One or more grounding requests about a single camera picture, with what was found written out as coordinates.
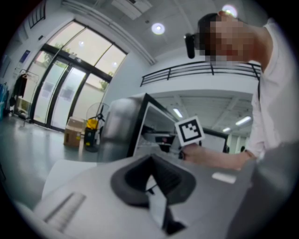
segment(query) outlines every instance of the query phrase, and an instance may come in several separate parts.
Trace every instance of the black hair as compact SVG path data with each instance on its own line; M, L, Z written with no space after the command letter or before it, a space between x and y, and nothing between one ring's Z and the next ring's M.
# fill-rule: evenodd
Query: black hair
M207 45L210 45L210 27L211 22L217 21L218 14L217 13L209 13L205 16L203 16L198 21L198 33L195 37L195 49L198 49L201 51L201 53L205 56L211 56L211 50L210 47L207 47Z

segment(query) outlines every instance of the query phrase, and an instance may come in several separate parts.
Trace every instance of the glass window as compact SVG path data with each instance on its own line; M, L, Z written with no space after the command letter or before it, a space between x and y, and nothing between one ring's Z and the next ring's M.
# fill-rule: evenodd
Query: glass window
M65 129L71 104L86 73L73 67L65 79L55 103L51 125Z
M35 93L36 87L37 87L39 81L42 79L52 58L53 58L53 55L50 55L44 51L41 51L38 54L35 61L32 62L28 71L38 75L38 77L34 78L33 80L27 80L23 100L32 103L32 99L33 99L33 95Z
M68 64L64 60L56 60L52 65L37 98L36 109L34 112L35 120L46 123L48 108L50 106L52 96L67 67Z
M119 50L116 46L112 46L102 56L95 67L106 74L113 76L125 57L125 53Z
M98 110L97 107L89 111L89 116L87 116L87 111L93 104L101 102L107 87L108 82L90 74L76 102L73 116L85 120L87 120L88 117L95 116Z
M64 50L75 54L91 65L95 65L111 45L109 41L100 35L89 29L85 29L65 46Z
M67 25L64 29L62 29L58 34L52 37L48 44L56 48L61 48L75 34L77 34L79 31L83 29L84 27L82 25L72 22L71 24Z

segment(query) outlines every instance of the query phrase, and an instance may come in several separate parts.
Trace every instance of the ceiling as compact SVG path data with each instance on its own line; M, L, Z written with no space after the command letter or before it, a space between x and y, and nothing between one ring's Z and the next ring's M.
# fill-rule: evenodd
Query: ceiling
M173 108L179 109L184 118L197 115L205 128L222 132L224 128L229 127L232 130L227 134L243 137L250 135L252 121L239 127L235 125L245 116L252 117L251 99L247 94L224 91L178 91L152 96L175 116Z
M217 12L225 4L233 5L238 17L248 24L262 26L267 15L250 0L148 0L153 6L135 20L114 7L113 0L75 0L109 17L133 36L153 57L182 47L183 36L195 32L197 21L207 13ZM151 31L154 23L165 26L163 35Z

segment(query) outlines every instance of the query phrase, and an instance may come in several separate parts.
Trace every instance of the ceiling light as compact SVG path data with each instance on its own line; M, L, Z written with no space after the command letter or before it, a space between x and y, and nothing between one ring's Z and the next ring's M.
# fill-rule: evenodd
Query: ceiling light
M243 118L243 119L239 120L238 122L236 122L235 125L239 126L239 125L242 125L242 124L244 124L244 123L246 123L246 122L248 122L250 120L251 120L251 117L250 116L246 116L245 118Z
M230 131L230 128L225 128L222 132Z
M155 23L151 26L151 30L156 35L161 35L165 32L165 27L161 23Z
M232 5L224 5L222 10L235 18L238 16L237 10Z
M178 109L174 108L173 111L178 115L178 117L180 117L180 118L183 117L181 112Z

